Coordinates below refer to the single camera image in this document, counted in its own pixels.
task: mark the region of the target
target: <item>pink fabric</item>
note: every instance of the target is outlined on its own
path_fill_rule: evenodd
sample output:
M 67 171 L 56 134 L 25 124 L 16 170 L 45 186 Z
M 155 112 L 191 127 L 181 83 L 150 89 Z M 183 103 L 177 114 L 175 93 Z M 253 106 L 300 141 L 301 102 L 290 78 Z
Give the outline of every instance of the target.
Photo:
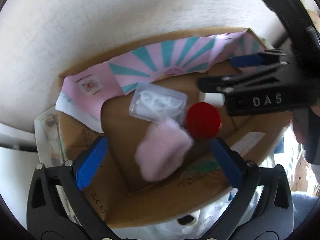
M 167 178 L 181 166 L 192 144 L 192 138 L 172 119 L 151 124 L 135 155 L 142 177 L 147 181 Z
M 124 93 L 116 80 L 108 63 L 94 65 L 73 76 L 67 76 L 63 81 L 62 92 L 80 109 L 101 119 L 103 103 Z

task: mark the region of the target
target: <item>clear plastic box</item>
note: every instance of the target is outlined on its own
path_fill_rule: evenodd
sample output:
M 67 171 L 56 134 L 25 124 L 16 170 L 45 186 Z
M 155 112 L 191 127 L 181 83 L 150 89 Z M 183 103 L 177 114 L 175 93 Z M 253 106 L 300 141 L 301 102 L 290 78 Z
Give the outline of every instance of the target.
M 129 113 L 137 118 L 157 122 L 172 118 L 182 125 L 188 96 L 169 88 L 140 84 L 133 95 Z

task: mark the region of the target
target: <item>white sticker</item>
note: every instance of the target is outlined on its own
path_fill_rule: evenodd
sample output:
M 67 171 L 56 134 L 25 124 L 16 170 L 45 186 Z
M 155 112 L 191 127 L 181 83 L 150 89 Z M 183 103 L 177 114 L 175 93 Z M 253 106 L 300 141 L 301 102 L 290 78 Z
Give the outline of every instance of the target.
M 100 92 L 102 89 L 102 84 L 98 77 L 89 75 L 77 81 L 81 90 L 84 94 L 88 96 L 93 96 L 96 93 Z
M 249 132 L 237 141 L 231 149 L 238 152 L 242 157 L 249 152 L 263 138 L 264 132 Z

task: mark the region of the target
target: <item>red circular lid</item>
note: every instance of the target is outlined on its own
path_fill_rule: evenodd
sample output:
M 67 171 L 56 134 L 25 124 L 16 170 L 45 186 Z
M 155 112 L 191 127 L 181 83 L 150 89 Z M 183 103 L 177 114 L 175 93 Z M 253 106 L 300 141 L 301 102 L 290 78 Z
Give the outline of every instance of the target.
M 192 137 L 199 140 L 211 139 L 217 135 L 221 127 L 221 117 L 214 106 L 199 102 L 188 109 L 185 128 Z

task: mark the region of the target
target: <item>brown cardboard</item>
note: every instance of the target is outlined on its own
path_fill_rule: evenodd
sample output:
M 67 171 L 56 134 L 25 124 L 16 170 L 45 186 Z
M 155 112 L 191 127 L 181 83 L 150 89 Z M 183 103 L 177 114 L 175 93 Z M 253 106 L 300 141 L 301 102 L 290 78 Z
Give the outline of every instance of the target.
M 232 146 L 249 131 L 266 133 L 244 156 L 244 159 L 260 164 L 278 143 L 291 117 L 291 112 L 257 115 L 226 139 L 226 143 Z M 135 192 L 115 206 L 107 224 L 113 228 L 132 227 L 179 217 L 217 200 L 228 189 L 229 184 L 221 170 L 195 174 L 192 179 L 183 179 L 181 173 L 174 174 L 158 185 Z
M 60 74 L 60 84 L 65 76 L 79 73 L 88 67 L 129 52 L 137 47 L 190 36 L 208 36 L 247 30 L 245 28 L 204 28 L 177 31 L 134 41 L 106 51 Z M 195 81 L 205 75 L 237 74 L 228 62 L 215 65 L 207 73 L 192 73 L 172 77 L 156 84 L 182 91 L 188 95 L 188 106 L 198 101 L 199 91 Z M 208 141 L 197 141 L 188 152 L 182 167 L 169 179 L 150 184 L 144 181 L 134 162 L 138 143 L 145 135 L 149 122 L 133 118 L 128 113 L 132 93 L 108 100 L 101 110 L 102 128 L 109 141 L 109 152 L 95 174 L 84 195 L 100 217 L 111 227 L 142 226 L 178 217 L 210 203 L 228 190 L 228 182 L 220 170 L 207 173 L 188 173 L 189 164 L 211 159 Z M 236 142 L 249 130 L 265 131 L 266 135 L 246 156 L 260 162 L 276 143 L 283 126 L 289 123 L 290 114 L 273 114 L 256 117 L 231 118 L 225 108 L 219 109 L 223 126 L 219 136 L 227 143 Z M 99 135 L 71 116 L 59 113 L 60 129 L 67 157 L 75 159 Z

